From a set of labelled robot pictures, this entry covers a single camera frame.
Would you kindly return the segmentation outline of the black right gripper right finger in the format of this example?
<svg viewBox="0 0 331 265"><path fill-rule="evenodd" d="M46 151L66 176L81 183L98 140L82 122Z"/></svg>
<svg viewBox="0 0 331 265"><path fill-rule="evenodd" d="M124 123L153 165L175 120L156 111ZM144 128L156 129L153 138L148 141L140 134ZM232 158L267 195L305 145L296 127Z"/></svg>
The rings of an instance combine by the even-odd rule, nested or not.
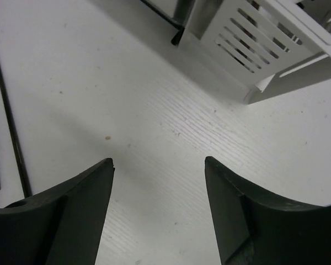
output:
<svg viewBox="0 0 331 265"><path fill-rule="evenodd" d="M331 205L273 193L211 156L205 180L222 264L331 264Z"/></svg>

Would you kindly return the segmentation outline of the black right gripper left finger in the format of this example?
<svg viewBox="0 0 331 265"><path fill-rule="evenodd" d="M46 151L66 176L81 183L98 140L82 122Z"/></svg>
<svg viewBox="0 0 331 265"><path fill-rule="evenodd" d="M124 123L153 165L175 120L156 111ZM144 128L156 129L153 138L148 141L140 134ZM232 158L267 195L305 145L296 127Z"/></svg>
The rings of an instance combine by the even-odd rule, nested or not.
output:
<svg viewBox="0 0 331 265"><path fill-rule="evenodd" d="M0 264L94 264L114 178L106 158L0 208Z"/></svg>

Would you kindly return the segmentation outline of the black chopstick long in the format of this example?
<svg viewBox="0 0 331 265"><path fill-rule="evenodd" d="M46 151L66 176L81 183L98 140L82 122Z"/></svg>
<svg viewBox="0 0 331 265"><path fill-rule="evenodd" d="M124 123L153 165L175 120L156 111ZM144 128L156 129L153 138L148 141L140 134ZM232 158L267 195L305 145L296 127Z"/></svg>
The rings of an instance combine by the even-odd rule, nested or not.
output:
<svg viewBox="0 0 331 265"><path fill-rule="evenodd" d="M6 84L5 84L4 77L3 77L1 63L0 63L0 91L1 91L2 99L3 99L4 110L5 110L6 117L7 117L10 137L11 137L11 141L12 141L12 145L13 145L13 151L14 151L15 160L17 163L17 168L18 168L20 182L21 182L22 189L23 189L23 194L24 194L25 198L28 198L28 197L32 196L33 193L32 193L31 185L29 182L28 172L26 169L23 152L22 152L22 148L20 145L19 136L17 133L16 125L15 125L14 116L13 116L12 108L10 105Z"/></svg>

